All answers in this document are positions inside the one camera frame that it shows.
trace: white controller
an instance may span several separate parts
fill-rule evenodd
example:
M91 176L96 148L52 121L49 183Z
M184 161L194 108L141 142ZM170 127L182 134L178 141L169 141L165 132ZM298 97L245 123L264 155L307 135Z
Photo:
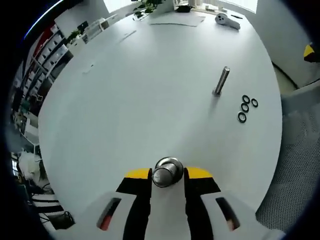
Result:
M228 18L228 16L224 13L219 13L216 17L215 17L215 21L217 24L221 24L221 25L225 25L225 26L229 26L231 28L240 29L240 24L236 21L231 20L230 18Z

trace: shelf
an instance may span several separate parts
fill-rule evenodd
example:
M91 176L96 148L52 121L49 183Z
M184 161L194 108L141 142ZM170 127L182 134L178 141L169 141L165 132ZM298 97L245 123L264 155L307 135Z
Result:
M53 71L53 69L57 66L57 64L59 63L59 61L66 55L67 52L69 52L69 50L65 51L65 52L58 58L58 60L54 63L54 65L52 65L52 67L50 68L50 70L48 70L47 74L45 75L45 78L49 77L49 75L51 74L51 72Z
M65 38L63 37L61 41L57 45L55 45L50 54L44 59L43 63L41 63L42 66L45 65L45 63L52 57L52 55L57 51L57 49L59 49L63 44L65 44L64 42Z
M39 49L39 51L37 52L37 54L34 56L35 59L37 59L37 57L40 55L40 53L42 52L42 50L45 48L45 46L51 41L51 39L57 34L60 32L60 29L58 29L58 31L56 31L54 34L52 34L51 37L49 37L47 39L46 42L43 43L43 46Z
M30 83L30 86L29 86L28 91L26 92L25 96L28 96L30 94L30 91L35 87L35 85L37 84L37 81L42 73L45 74L45 72L42 70L40 71L40 68L39 68L37 70L37 74L34 76L32 82Z
M31 67L34 67L33 62L34 62L34 58L32 57L32 58L31 58L31 61L30 61L30 66L29 66L28 69L25 71L25 74L24 74L24 76L22 77L22 83L24 82L25 77L26 77L28 74L30 74L30 68L31 68Z
M32 83L33 83L33 81L35 80L35 78L37 78L37 75L39 74L39 71L40 71L40 70L41 70L41 69L38 68L38 69L35 71L34 77L33 77L33 79L31 80L30 86L32 85Z

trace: metal knob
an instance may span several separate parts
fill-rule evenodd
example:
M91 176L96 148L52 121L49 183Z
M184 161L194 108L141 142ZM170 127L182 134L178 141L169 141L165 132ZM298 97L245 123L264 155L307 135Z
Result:
M183 174L184 167L177 158L165 157L155 165L152 180L159 188L166 188L177 183Z

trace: floor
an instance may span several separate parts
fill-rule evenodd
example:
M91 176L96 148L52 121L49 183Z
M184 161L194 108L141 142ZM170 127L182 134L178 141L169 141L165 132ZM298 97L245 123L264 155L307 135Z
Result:
M288 94L296 90L296 87L292 84L292 82L277 68L273 68L276 79L278 81L279 89L281 94Z

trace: paper sheet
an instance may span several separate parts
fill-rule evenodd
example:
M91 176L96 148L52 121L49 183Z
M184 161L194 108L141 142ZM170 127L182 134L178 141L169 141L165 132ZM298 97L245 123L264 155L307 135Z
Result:
M157 18L149 19L150 25L155 24L177 24L190 27L197 27L205 20L205 16L198 16L190 13L176 13L160 15Z

